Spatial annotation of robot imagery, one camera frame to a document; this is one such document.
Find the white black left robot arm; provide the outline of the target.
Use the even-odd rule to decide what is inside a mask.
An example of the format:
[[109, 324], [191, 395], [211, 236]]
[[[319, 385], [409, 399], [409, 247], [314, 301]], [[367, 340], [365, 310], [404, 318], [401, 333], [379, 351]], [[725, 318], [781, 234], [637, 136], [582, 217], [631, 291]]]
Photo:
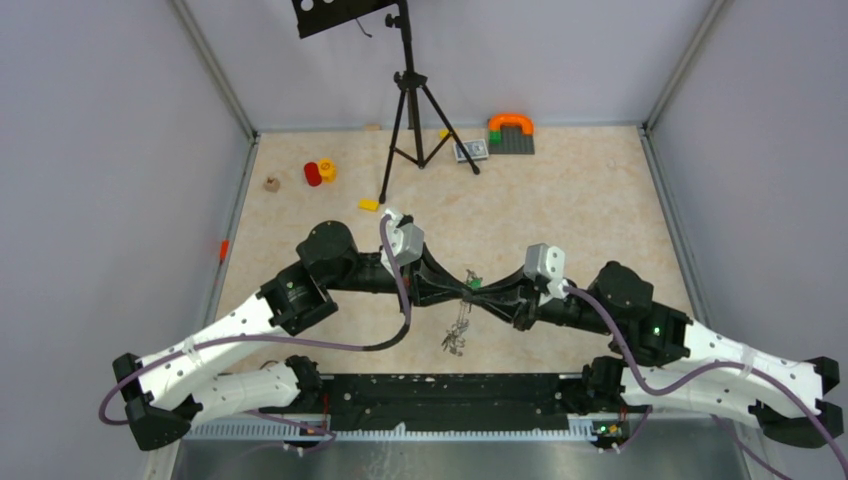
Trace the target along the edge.
[[165, 447], [193, 426], [233, 413], [314, 410], [320, 379], [308, 358], [293, 356], [247, 374], [233, 374], [230, 367], [265, 344], [304, 345], [306, 330], [337, 311], [335, 290], [398, 299], [403, 323], [391, 338], [374, 344], [374, 351], [393, 347], [409, 333], [414, 308], [470, 294], [432, 258], [410, 216], [387, 211], [378, 231], [380, 249], [363, 253], [347, 225], [321, 222], [297, 246], [295, 263], [216, 322], [156, 353], [115, 359], [114, 392], [123, 399], [123, 422], [137, 447]]

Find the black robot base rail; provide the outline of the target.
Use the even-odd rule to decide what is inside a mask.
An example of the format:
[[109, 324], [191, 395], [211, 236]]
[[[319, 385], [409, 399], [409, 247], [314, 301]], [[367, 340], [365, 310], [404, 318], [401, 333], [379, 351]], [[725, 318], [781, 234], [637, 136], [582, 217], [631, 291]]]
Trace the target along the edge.
[[588, 429], [604, 446], [628, 438], [628, 421], [647, 412], [628, 405], [616, 361], [581, 374], [332, 374], [310, 385], [303, 400], [268, 413], [315, 415], [334, 432], [511, 435], [568, 431], [594, 414], [606, 421]]

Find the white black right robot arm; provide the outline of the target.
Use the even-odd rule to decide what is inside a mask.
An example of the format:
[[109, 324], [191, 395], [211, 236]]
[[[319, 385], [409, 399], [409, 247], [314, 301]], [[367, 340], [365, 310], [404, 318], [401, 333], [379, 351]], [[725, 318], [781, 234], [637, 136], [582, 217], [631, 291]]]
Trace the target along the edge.
[[654, 301], [653, 293], [651, 283], [610, 261], [585, 289], [517, 273], [464, 297], [519, 330], [545, 322], [609, 336], [612, 353], [582, 371], [582, 410], [688, 410], [808, 449], [843, 434], [842, 409], [825, 399], [840, 381], [836, 361], [762, 352]]

